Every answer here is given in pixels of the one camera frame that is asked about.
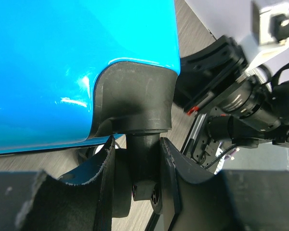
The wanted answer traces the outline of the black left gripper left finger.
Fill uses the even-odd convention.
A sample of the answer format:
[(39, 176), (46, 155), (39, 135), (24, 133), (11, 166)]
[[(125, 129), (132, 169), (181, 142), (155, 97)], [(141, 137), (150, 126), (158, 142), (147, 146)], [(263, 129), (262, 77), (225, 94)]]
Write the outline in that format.
[(109, 231), (115, 140), (55, 179), (47, 172), (0, 172), (0, 231)]

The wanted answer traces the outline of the blue suitcase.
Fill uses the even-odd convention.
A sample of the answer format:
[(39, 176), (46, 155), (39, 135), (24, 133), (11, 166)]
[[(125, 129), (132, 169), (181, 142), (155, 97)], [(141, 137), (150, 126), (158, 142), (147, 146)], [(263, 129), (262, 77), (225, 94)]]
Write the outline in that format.
[(0, 156), (115, 140), (112, 218), (158, 183), (180, 74), (172, 0), (0, 0)]

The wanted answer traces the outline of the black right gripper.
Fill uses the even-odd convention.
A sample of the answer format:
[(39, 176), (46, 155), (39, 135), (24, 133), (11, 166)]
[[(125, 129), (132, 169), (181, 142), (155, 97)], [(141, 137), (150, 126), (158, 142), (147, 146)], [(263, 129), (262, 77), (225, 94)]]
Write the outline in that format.
[(289, 147), (289, 81), (278, 84), (280, 73), (267, 74), (265, 82), (247, 74), (242, 47), (227, 36), (180, 63), (175, 103), (189, 115), (208, 115), (213, 139)]

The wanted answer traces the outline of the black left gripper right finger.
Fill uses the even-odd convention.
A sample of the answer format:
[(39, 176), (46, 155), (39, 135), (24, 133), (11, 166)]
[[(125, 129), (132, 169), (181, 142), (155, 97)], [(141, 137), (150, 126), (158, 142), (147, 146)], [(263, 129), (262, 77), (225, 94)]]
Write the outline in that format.
[(289, 231), (289, 171), (212, 174), (160, 140), (167, 231)]

